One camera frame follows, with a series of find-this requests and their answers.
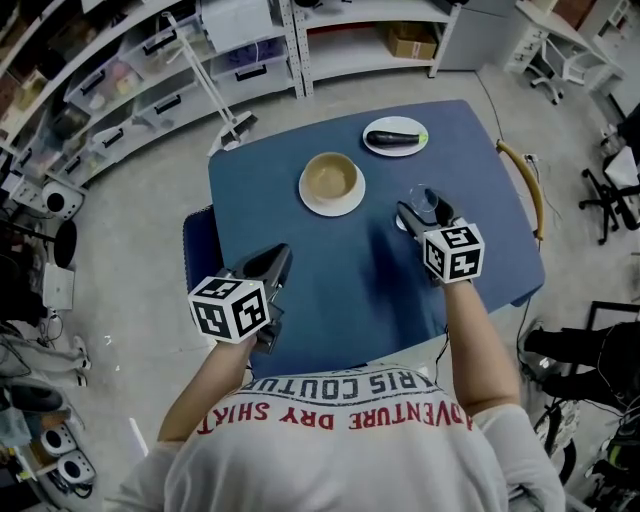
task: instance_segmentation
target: beige bowl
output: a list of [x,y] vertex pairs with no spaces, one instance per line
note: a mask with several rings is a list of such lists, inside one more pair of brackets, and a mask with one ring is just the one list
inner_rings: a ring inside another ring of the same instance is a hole
[[340,153],[321,153],[304,168],[302,178],[318,201],[328,203],[348,196],[356,186],[355,164]]

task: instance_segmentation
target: blue tablecloth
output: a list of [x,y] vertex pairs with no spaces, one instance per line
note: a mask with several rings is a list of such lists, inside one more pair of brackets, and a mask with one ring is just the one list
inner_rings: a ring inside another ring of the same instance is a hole
[[[363,129],[383,116],[407,116],[429,131],[406,158],[371,153]],[[349,156],[366,195],[338,218],[309,211],[298,195],[306,163],[318,153]],[[516,190],[494,144],[464,101],[408,105],[317,123],[214,155],[211,195],[225,264],[285,242],[294,260],[277,299],[285,310],[271,356],[252,356],[257,377],[338,370],[442,334],[442,290],[432,288],[420,250],[394,224],[396,202],[424,183],[441,191],[486,243],[474,281],[489,311],[522,304],[544,270]]]

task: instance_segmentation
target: white plate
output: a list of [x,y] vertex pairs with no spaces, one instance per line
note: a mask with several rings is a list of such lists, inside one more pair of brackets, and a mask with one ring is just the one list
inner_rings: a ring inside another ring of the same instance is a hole
[[346,215],[350,211],[355,210],[364,198],[364,191],[366,189],[364,175],[358,166],[356,166],[356,171],[358,171],[358,178],[356,179],[356,185],[353,191],[337,204],[322,203],[313,197],[302,180],[302,175],[298,182],[300,199],[302,199],[302,202],[307,206],[307,208],[309,208],[309,210],[317,213],[318,215],[322,215],[324,217],[339,217],[340,215]]
[[[414,144],[413,146],[398,146],[396,148],[378,148],[376,146],[372,146],[367,142],[367,133],[373,130],[382,130],[384,132],[396,132],[396,133],[406,133],[409,135],[416,135],[420,133],[427,134],[427,140],[421,142],[419,144]],[[427,145],[429,142],[429,132],[427,129],[419,123],[415,119],[410,119],[408,117],[382,117],[380,119],[376,119],[373,123],[370,123],[364,131],[362,132],[362,140],[364,141],[364,145],[367,146],[374,153],[378,153],[379,155],[384,156],[409,156],[417,153],[422,148]]]

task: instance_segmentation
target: office chair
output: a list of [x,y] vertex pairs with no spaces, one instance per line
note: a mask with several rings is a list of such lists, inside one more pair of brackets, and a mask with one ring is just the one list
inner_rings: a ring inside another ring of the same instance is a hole
[[189,215],[182,226],[187,291],[224,266],[213,206]]
[[577,49],[576,45],[561,38],[552,40],[552,37],[543,40],[540,47],[540,58],[550,68],[551,74],[544,73],[532,64],[529,64],[527,69],[538,75],[538,78],[530,82],[531,87],[535,89],[538,85],[545,84],[551,91],[551,103],[558,105],[564,97],[564,92],[554,84],[555,77],[563,82],[584,85],[587,71],[593,66],[602,65],[603,62],[590,51]]
[[599,183],[589,169],[582,171],[582,176],[589,178],[593,184],[598,198],[586,199],[578,203],[578,207],[581,210],[584,210],[587,206],[602,208],[603,236],[598,240],[599,245],[604,245],[607,242],[610,223],[612,224],[611,231],[620,229],[616,214],[620,215],[624,226],[628,230],[635,231],[640,228],[638,209],[640,183],[638,182],[637,169],[631,148],[626,146],[615,158],[605,160],[603,173],[607,183]]

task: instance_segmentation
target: glass cup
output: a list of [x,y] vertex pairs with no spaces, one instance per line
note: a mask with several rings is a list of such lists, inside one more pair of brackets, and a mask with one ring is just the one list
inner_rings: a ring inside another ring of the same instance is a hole
[[[435,210],[438,206],[438,194],[428,185],[420,183],[409,191],[409,203],[418,216],[429,225],[436,225]],[[396,214],[396,226],[402,231],[407,229]]]

